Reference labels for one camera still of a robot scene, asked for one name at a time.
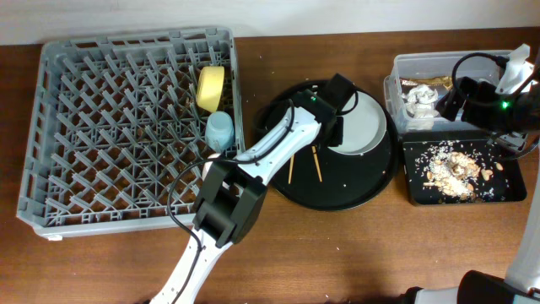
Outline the yellow bowl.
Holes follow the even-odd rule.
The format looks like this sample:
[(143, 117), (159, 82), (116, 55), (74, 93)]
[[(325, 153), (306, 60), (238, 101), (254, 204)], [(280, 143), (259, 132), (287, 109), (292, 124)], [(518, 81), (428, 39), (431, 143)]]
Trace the yellow bowl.
[(216, 112), (224, 87), (224, 67), (208, 66), (201, 70), (198, 80), (196, 103), (205, 111)]

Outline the grey round plate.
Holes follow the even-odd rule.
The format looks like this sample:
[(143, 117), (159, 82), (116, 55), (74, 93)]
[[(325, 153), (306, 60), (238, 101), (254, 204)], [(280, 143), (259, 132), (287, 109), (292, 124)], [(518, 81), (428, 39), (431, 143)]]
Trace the grey round plate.
[(370, 95), (358, 90), (344, 107), (343, 142), (330, 150), (341, 155), (363, 155), (374, 149), (386, 133), (386, 115)]

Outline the food scraps and rice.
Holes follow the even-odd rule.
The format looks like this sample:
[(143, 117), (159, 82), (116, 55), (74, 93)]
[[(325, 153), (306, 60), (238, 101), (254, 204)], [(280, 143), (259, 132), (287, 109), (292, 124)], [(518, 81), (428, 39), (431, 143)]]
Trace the food scraps and rice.
[(494, 188), (489, 186), (504, 172), (500, 162), (487, 164), (474, 149), (464, 151), (458, 141), (443, 141), (431, 145), (414, 161), (414, 173), (420, 176), (420, 188), (436, 204), (480, 203), (494, 198)]

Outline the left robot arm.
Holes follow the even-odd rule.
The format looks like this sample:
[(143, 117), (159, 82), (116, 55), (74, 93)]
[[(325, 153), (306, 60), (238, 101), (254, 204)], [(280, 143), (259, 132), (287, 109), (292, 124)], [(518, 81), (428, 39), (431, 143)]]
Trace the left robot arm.
[(230, 159), (218, 155), (192, 163), (202, 167), (202, 186), (193, 204), (193, 226), (185, 252), (153, 303), (193, 303), (215, 264), (251, 230), (261, 212), (267, 185), (299, 150), (311, 144), (340, 145), (343, 117), (358, 89), (341, 74), (290, 93), (280, 121), (260, 141)]

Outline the gold snack wrapper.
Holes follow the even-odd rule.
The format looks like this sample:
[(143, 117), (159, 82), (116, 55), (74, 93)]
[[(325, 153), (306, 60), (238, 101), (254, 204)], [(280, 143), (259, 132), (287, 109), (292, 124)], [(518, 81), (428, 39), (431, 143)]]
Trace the gold snack wrapper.
[(446, 90), (450, 90), (453, 87), (452, 80), (450, 76), (440, 76), (440, 77), (434, 77), (431, 79), (403, 79), (400, 78), (400, 84), (401, 85), (407, 85), (407, 86), (417, 86), (421, 84), (425, 84), (428, 86), (442, 86)]

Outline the wooden chopstick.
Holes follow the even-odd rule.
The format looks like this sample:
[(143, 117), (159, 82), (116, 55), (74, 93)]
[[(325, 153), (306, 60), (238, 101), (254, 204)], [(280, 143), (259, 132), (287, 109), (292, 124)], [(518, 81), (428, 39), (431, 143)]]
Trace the wooden chopstick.
[(295, 158), (295, 155), (292, 155), (290, 160), (289, 160), (288, 184), (291, 184), (291, 182), (292, 182), (292, 177), (293, 177), (293, 173), (294, 173), (294, 158)]
[(319, 162), (316, 146), (312, 145), (311, 151), (312, 151), (314, 163), (316, 166), (316, 173), (317, 173), (318, 180), (319, 182), (322, 182), (321, 167), (320, 167), (320, 162)]

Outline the white tissue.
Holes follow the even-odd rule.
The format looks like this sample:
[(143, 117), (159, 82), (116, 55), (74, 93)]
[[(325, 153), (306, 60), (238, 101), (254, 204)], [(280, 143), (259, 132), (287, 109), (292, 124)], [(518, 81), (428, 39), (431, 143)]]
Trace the white tissue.
[(402, 98), (405, 101), (407, 114), (412, 118), (408, 128), (412, 130), (430, 130), (438, 116), (435, 110), (435, 102), (439, 99), (437, 90), (431, 89), (426, 84), (420, 84), (411, 88)]

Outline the blue plastic cup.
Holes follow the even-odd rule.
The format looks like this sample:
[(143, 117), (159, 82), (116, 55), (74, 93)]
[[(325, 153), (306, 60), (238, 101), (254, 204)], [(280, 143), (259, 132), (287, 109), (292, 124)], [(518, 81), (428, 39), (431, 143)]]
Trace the blue plastic cup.
[(216, 111), (208, 117), (205, 140), (210, 149), (223, 153), (233, 145), (234, 138), (234, 123), (229, 114)]

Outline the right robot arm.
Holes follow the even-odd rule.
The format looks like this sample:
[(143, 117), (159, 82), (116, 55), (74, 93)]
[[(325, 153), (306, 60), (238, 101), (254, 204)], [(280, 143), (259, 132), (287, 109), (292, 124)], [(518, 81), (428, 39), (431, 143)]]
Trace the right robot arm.
[[(449, 121), (462, 109), (462, 120), (496, 137), (510, 133), (539, 134), (539, 61), (529, 63), (530, 46), (523, 44), (506, 56), (472, 52), (451, 70), (452, 86), (435, 109)], [(458, 77), (466, 60), (483, 57), (503, 70), (496, 85)], [(538, 303), (539, 302), (539, 186), (535, 186), (524, 235), (503, 279), (468, 271), (457, 287), (429, 290), (411, 287), (399, 303)]]

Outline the pink plastic cup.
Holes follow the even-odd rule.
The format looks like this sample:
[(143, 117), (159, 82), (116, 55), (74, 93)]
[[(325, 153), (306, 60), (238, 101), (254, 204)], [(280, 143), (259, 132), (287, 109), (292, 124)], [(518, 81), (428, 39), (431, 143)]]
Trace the pink plastic cup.
[(211, 154), (208, 157), (208, 161), (202, 167), (202, 179), (203, 180), (206, 179), (206, 176), (207, 176), (207, 174), (208, 174), (208, 172), (210, 170), (210, 167), (213, 164), (213, 159), (218, 159), (220, 156), (221, 156), (221, 154), (214, 153), (214, 154)]

